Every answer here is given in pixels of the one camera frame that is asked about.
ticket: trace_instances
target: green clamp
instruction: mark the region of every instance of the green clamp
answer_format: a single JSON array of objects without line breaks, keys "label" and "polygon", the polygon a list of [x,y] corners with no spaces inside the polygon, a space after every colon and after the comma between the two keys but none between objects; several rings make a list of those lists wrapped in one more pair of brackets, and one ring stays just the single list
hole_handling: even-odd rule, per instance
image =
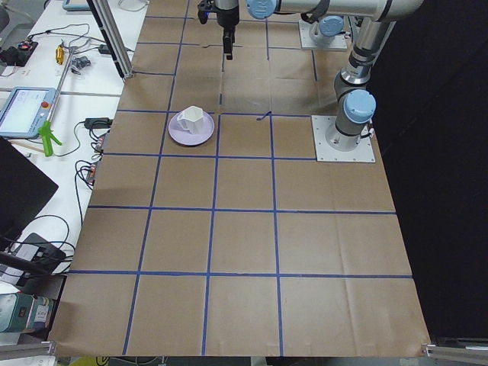
[{"label": "green clamp", "polygon": [[62,143],[53,135],[53,131],[51,130],[51,123],[47,120],[41,127],[39,127],[39,130],[37,132],[39,132],[40,136],[43,139],[44,155],[52,156],[54,152],[53,143],[51,142],[51,140],[54,140],[54,142],[58,145],[62,145]]}]

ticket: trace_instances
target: purple plate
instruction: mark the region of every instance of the purple plate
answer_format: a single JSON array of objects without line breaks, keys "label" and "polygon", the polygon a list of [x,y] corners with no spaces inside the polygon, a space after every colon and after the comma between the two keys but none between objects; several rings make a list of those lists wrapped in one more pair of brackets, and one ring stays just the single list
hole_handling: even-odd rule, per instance
[{"label": "purple plate", "polygon": [[190,131],[181,128],[177,121],[180,113],[176,114],[169,121],[169,136],[171,136],[174,141],[181,145],[196,146],[210,139],[212,133],[214,133],[214,120],[208,113],[204,112],[204,128],[201,133],[196,133],[195,135],[192,135]]}]

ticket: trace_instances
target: touchscreen display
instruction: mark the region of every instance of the touchscreen display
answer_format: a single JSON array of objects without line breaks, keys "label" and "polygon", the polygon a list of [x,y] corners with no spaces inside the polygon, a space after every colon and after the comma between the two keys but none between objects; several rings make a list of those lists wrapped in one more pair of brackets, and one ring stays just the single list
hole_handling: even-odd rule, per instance
[{"label": "touchscreen display", "polygon": [[0,121],[0,133],[29,132],[47,90],[18,90]]}]

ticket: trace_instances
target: white device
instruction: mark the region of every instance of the white device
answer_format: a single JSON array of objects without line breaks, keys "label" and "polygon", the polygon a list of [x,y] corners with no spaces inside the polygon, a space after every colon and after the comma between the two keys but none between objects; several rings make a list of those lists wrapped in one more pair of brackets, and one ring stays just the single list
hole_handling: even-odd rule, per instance
[{"label": "white device", "polygon": [[47,119],[56,89],[14,88],[0,111],[0,136],[32,139]]}]

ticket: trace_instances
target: white table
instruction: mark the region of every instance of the white table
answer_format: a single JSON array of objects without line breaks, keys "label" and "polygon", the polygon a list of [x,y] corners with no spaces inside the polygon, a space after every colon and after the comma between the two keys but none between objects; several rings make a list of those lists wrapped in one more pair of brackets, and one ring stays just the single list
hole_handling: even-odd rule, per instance
[{"label": "white table", "polygon": [[[114,19],[124,41],[125,47],[134,50],[139,38],[140,29],[143,25],[146,8],[138,12],[124,11],[117,6],[117,0],[109,0]],[[100,30],[89,11],[65,11],[62,8],[61,0],[53,0],[47,6],[46,11],[40,16],[30,34],[40,33],[48,29],[65,27],[68,24],[89,24],[88,36],[103,40]],[[84,34],[88,27],[69,27],[65,30],[58,30],[63,33]],[[34,37],[39,45],[34,51],[27,65],[16,68],[13,75],[4,77],[0,80],[0,90],[11,90],[15,86],[44,86],[55,88],[59,82],[59,77],[63,67],[58,65],[55,60],[55,52],[58,45],[65,41],[67,44],[75,37],[61,35],[39,35]],[[78,40],[76,45],[81,45],[84,40]],[[92,48],[100,42],[93,42]],[[78,56],[87,56],[91,65],[82,70],[81,75],[68,73],[61,91],[63,93],[83,94],[83,95],[119,95],[122,93],[124,81],[118,75],[114,62],[110,55],[101,55],[97,50],[81,53]],[[8,75],[14,71],[13,66],[9,66],[3,72]]]},{"label": "white table", "polygon": [[[120,34],[126,47],[134,50],[146,8],[136,13],[124,11],[117,7],[117,0],[109,0],[114,18],[119,26]],[[103,39],[100,30],[89,11],[67,12],[62,8],[61,0],[52,0],[47,9],[41,15],[31,31],[35,34],[55,27],[64,27],[67,24],[90,24],[89,36]],[[83,34],[86,27],[72,27],[61,30],[66,33]],[[0,78],[0,107],[5,103],[9,91],[16,86],[38,86],[55,88],[63,70],[55,61],[55,49],[61,39],[69,42],[74,37],[68,36],[47,36],[35,37],[39,42],[33,56],[29,59],[27,66],[18,68],[17,72],[8,77]],[[120,94],[124,82],[120,78],[110,56],[101,55],[97,50],[88,51],[80,56],[87,56],[91,60],[91,66],[82,70],[82,75],[75,75],[71,72],[67,75],[62,87],[62,94],[53,118],[53,133],[61,140],[62,146],[53,144],[54,152],[62,155],[73,150],[76,139],[73,134],[73,127],[87,117],[109,117],[113,118],[117,110]],[[8,67],[4,75],[12,71]],[[42,209],[40,215],[53,214],[64,218],[69,223],[70,233],[67,241],[76,246],[81,229],[78,203],[75,195],[75,162],[79,159],[91,161],[93,149],[90,147],[88,130],[83,126],[78,127],[78,137],[82,143],[80,149],[73,154],[64,157],[45,157],[43,153],[36,152],[24,147],[18,147],[23,153],[30,153],[30,160],[46,175],[59,185],[58,191],[50,202]],[[29,143],[23,140],[23,144],[40,148],[41,145]],[[91,191],[79,181],[79,196],[83,213],[86,211]],[[56,218],[35,220],[23,232],[20,240],[35,232],[46,240],[63,240],[66,235],[66,228]],[[66,264],[61,264],[57,271],[61,271]],[[18,289],[10,284],[0,282],[0,294],[17,292]],[[0,333],[0,345],[16,344],[19,333]]]}]

